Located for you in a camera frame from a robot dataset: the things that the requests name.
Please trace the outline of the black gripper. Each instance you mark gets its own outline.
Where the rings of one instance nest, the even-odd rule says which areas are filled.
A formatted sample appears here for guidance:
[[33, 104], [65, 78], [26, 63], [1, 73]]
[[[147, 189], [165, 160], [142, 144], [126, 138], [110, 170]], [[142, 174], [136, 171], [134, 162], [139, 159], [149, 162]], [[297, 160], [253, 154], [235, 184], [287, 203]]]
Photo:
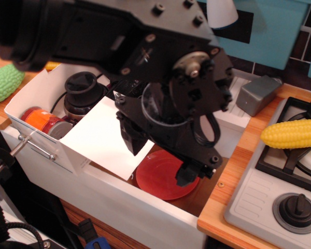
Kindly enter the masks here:
[[115, 97], [121, 136], [136, 156], [147, 141], [167, 152], [183, 155], [217, 153], [220, 129], [214, 112], [228, 108], [232, 100], [232, 64], [220, 47], [161, 53], [145, 49], [146, 62], [123, 66], [124, 80], [145, 83], [141, 97]]

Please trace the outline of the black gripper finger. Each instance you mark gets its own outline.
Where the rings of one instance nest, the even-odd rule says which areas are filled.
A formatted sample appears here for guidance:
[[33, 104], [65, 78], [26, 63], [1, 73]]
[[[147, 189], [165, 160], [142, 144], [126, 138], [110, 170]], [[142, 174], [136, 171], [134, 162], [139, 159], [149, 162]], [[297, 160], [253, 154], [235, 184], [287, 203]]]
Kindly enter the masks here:
[[175, 153], [182, 161], [176, 173], [177, 185], [186, 187], [197, 178], [212, 178], [217, 171], [217, 153], [183, 155]]

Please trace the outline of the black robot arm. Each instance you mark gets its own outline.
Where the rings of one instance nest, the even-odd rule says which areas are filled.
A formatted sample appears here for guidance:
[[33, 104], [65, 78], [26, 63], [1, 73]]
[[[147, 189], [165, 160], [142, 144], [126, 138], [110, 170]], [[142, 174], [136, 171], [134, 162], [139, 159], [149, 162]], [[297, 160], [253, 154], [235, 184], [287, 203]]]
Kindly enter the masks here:
[[144, 82], [140, 99], [115, 98], [128, 149], [150, 140], [180, 159], [179, 186], [221, 166], [213, 113], [231, 102], [232, 64], [196, 1], [0, 1], [0, 58], [21, 71], [54, 61]]

